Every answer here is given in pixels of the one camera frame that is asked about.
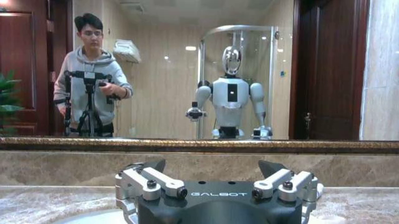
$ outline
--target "eyeglasses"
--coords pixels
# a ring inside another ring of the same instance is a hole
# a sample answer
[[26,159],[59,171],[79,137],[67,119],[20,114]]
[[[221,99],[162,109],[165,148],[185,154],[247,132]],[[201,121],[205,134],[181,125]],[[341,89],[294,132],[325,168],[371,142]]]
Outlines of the eyeglasses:
[[87,30],[86,32],[83,32],[83,34],[86,36],[91,36],[91,35],[95,34],[95,36],[99,37],[99,36],[102,36],[103,32],[102,31],[90,31],[90,30]]

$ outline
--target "gray hoodie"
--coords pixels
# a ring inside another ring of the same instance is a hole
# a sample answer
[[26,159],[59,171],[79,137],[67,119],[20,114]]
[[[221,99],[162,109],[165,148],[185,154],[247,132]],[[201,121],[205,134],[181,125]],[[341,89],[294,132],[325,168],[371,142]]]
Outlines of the gray hoodie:
[[[99,72],[106,75],[112,75],[112,82],[121,87],[127,88],[129,94],[126,98],[130,98],[134,94],[133,86],[129,84],[125,72],[115,61],[114,55],[103,51],[102,56],[95,60],[90,61],[83,54],[83,47],[79,47],[75,51],[70,52],[66,56],[63,67],[60,71],[60,75],[58,77],[55,83],[55,97],[54,100],[66,99],[66,75],[64,71],[88,71],[88,72]],[[108,125],[112,123],[115,114],[114,114],[114,103],[107,104],[107,97],[99,89],[99,82],[107,82],[107,80],[96,80],[95,85],[95,110],[99,113],[100,120],[103,125]],[[74,77],[71,79],[71,105],[72,105],[72,113],[71,113],[71,127],[76,128],[79,124],[79,118],[83,114],[83,111],[87,108],[87,93],[86,93],[86,85],[82,78]],[[58,104],[58,108],[62,109],[66,107],[66,103]]]

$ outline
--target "sink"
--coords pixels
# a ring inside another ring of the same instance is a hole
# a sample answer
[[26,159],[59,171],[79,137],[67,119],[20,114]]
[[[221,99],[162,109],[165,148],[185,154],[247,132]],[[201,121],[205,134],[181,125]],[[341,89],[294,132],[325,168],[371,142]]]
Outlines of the sink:
[[[121,209],[110,209],[103,211],[94,211],[82,215],[70,217],[55,222],[55,224],[126,224],[125,213]],[[346,219],[338,216],[326,216],[315,218],[310,217],[309,224],[345,224]]]
[[63,219],[55,224],[126,224],[125,213],[121,209],[94,211]]

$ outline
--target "black hair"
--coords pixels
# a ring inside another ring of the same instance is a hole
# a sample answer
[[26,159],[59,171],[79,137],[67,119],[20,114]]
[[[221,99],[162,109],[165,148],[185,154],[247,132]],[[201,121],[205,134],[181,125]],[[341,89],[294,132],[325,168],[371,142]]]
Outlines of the black hair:
[[102,20],[91,13],[84,13],[83,16],[75,18],[76,29],[80,32],[86,25],[94,26],[96,29],[103,31],[103,22]]

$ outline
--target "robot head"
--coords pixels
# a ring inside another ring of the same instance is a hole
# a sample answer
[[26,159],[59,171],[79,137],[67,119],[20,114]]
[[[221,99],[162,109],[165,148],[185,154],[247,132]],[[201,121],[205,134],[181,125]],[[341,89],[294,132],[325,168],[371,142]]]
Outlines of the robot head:
[[235,46],[225,49],[222,61],[226,74],[235,76],[242,64],[242,52]]

